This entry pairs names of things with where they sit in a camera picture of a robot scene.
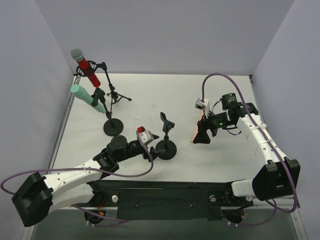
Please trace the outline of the peach toy microphone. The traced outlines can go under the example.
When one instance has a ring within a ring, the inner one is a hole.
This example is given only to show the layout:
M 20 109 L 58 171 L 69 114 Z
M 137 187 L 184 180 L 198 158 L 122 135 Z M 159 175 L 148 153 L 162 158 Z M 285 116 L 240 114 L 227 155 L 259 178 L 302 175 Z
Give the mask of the peach toy microphone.
M 200 121 L 200 120 L 203 118 L 203 115 L 204 115 L 204 113 L 201 112 L 200 115 L 199 115 L 199 117 L 198 117 L 198 119 L 197 119 L 197 121 Z M 196 122 L 194 131 L 193 131 L 193 134 L 192 134 L 191 139 L 190 139 L 190 142 L 191 142 L 191 143 L 193 143 L 193 141 L 194 141 L 197 133 L 198 133 L 198 123 Z

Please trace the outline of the black round-base stand front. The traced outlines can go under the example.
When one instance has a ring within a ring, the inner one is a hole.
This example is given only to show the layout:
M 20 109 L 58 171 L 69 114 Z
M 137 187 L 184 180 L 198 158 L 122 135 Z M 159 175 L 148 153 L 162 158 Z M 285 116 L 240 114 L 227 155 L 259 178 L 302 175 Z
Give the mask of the black round-base stand front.
M 160 112 L 160 119 L 163 122 L 162 131 L 164 132 L 164 137 L 163 140 L 156 144 L 155 149 L 160 151 L 158 156 L 160 159 L 171 160 L 177 154 L 177 146 L 169 138 L 169 131 L 175 127 L 175 123 L 167 120 L 164 112 Z

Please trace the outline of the black round-base stand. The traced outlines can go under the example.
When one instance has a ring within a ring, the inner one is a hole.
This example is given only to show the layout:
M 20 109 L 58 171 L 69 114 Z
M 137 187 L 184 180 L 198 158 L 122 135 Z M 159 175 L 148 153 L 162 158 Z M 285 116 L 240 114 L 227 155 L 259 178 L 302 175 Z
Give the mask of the black round-base stand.
M 105 98 L 106 93 L 97 87 L 91 95 L 93 98 L 93 101 L 91 103 L 91 106 L 94 108 L 98 108 L 99 106 L 103 108 L 104 114 L 107 118 L 107 121 L 103 125 L 103 131 L 104 133 L 109 136 L 109 137 L 114 137 L 119 135 L 123 129 L 124 125 L 123 122 L 117 118 L 112 118 L 111 112 L 108 110 L 107 105 L 106 105 L 106 98 Z
M 175 123 L 167 120 L 164 112 L 160 112 L 160 119 L 163 122 L 162 131 L 164 132 L 164 137 L 163 140 L 156 144 L 155 149 L 160 151 L 158 156 L 160 159 L 171 160 L 177 154 L 177 146 L 169 138 L 169 131 L 175 127 Z

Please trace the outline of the black tripod microphone stand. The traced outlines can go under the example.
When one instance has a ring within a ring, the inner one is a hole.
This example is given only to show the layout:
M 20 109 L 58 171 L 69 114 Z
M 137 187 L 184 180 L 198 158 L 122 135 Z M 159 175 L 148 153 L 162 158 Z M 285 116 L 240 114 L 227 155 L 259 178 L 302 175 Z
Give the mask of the black tripod microphone stand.
M 109 77 L 109 74 L 108 74 L 108 67 L 107 67 L 105 62 L 96 63 L 96 62 L 94 62 L 92 60 L 88 60 L 88 62 L 91 65 L 91 67 L 93 68 L 95 74 L 96 74 L 96 70 L 97 69 L 102 69 L 104 71 L 105 75 L 106 75 L 106 78 L 107 78 L 107 81 L 108 81 L 108 87 L 109 87 L 109 90 L 110 90 L 110 92 L 107 93 L 106 95 L 108 97 L 111 97 L 111 104 L 110 104 L 111 109 L 113 108 L 113 105 L 115 105 L 116 103 L 118 103 L 122 99 L 126 99 L 128 101 L 132 101 L 132 99 L 130 97 L 127 97 L 127 96 L 124 96 L 122 94 L 119 94 L 116 91 L 116 88 L 111 83 L 111 80 L 110 80 L 110 77 Z M 81 72 L 81 70 L 79 69 L 78 66 L 76 67 L 76 74 L 78 76 L 80 76 L 80 77 L 86 77 L 85 75 L 82 75 L 83 73 Z

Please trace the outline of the mint green toy microphone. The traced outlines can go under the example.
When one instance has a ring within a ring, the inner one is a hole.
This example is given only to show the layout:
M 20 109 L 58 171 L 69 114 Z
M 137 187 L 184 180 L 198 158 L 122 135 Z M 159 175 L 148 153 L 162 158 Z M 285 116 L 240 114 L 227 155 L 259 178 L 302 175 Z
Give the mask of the mint green toy microphone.
M 86 104 L 88 104 L 90 107 L 95 109 L 97 112 L 105 114 L 106 110 L 100 103 L 94 103 L 94 98 L 88 94 L 88 92 L 80 85 L 74 84 L 70 88 L 70 92 L 79 100 L 82 100 Z

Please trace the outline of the red glitter microphone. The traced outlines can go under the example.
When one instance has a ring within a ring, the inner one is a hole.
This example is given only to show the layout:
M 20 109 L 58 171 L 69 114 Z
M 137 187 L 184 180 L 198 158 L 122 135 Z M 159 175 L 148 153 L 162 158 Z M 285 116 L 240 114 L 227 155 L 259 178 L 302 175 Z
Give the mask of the red glitter microphone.
M 98 88 L 101 85 L 101 82 L 90 63 L 85 59 L 83 51 L 79 48 L 74 48 L 71 50 L 70 55 L 77 62 L 78 69 L 81 70 L 82 75 L 86 76 L 95 88 Z

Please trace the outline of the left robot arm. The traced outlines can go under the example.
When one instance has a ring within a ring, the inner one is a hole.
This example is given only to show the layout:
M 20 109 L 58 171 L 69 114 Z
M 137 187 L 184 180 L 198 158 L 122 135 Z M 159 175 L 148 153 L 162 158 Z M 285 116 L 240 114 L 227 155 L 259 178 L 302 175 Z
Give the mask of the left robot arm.
M 149 131 L 131 142 L 118 135 L 98 155 L 77 167 L 53 169 L 46 175 L 32 173 L 11 199 L 23 225 L 34 226 L 55 210 L 88 203 L 94 196 L 90 183 L 115 175 L 122 161 L 142 155 L 153 162 L 165 152 L 163 148 L 147 147 L 155 139 L 157 136 Z

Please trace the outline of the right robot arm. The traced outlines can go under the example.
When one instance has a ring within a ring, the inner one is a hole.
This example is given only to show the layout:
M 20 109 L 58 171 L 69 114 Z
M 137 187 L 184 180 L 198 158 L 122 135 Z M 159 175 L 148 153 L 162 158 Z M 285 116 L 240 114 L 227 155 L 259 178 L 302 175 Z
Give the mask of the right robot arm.
M 194 144 L 209 144 L 219 129 L 227 130 L 235 126 L 243 134 L 261 165 L 253 179 L 243 179 L 231 183 L 232 194 L 236 197 L 255 197 L 261 201 L 281 198 L 293 194 L 296 187 L 300 164 L 289 159 L 276 145 L 262 123 L 258 110 L 251 102 L 238 102 L 235 93 L 221 97 L 223 112 L 214 114 L 210 110 L 209 100 L 197 99 L 195 107 L 203 111 L 197 122 Z

